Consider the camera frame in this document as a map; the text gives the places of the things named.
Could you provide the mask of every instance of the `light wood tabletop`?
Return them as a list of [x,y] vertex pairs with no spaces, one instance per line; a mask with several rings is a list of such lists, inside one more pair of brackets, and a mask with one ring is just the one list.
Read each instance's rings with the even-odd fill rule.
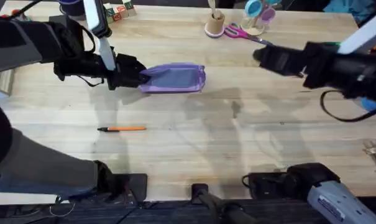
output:
[[[7,1],[1,13],[27,3]],[[76,77],[61,82],[52,64],[29,65],[16,70],[12,96],[0,101],[12,125],[65,154],[103,161],[115,173],[146,173],[147,200],[188,199],[190,185],[198,182],[221,198],[249,198],[243,175],[313,161],[333,170],[354,194],[376,195],[376,166],[362,150],[364,141],[376,139],[376,116],[354,124],[332,119],[319,106],[324,90],[305,89],[302,79],[257,67],[252,53],[262,45],[225,35],[207,37],[203,27],[210,9],[135,8],[135,17],[110,24],[109,42],[116,52],[134,55],[146,67],[205,65],[201,93],[90,88]],[[244,16],[240,9],[222,12],[226,24]],[[56,2],[41,2],[26,13],[35,21],[59,14]],[[356,29],[349,14],[277,11],[261,38],[302,49],[307,41],[342,41]],[[327,97],[326,106],[343,117],[364,113],[338,94]],[[96,130],[110,125],[147,130]]]

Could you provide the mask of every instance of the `purple zipper bag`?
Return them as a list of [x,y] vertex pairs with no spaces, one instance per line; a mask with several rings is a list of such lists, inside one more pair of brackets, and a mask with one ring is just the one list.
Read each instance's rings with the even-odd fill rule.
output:
[[193,63],[169,63],[143,70],[141,74],[151,79],[138,88],[144,93],[195,92],[204,87],[204,65]]

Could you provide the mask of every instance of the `scissors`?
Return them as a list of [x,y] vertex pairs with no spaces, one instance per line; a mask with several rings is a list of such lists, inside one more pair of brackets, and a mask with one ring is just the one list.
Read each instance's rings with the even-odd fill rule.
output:
[[267,40],[263,40],[259,37],[248,34],[246,31],[240,29],[239,26],[234,22],[231,23],[229,26],[225,27],[224,33],[228,37],[231,37],[231,38],[245,38],[245,39],[252,40],[252,41],[255,41],[257,43],[260,43],[260,44],[273,45],[271,42],[269,42]]

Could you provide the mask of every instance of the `pencil cup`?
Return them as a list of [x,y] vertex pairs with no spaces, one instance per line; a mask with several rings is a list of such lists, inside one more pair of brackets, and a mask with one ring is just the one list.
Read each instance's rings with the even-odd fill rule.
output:
[[218,11],[218,14],[218,18],[214,18],[214,15],[210,14],[204,27],[204,31],[209,37],[218,38],[224,33],[225,15],[221,11]]

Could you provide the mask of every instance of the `pen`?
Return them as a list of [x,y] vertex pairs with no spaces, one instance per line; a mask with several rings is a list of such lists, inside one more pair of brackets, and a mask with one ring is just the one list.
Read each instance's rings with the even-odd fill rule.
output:
[[146,127],[103,127],[98,128],[98,131],[104,132],[119,132],[119,131],[143,131],[146,130]]

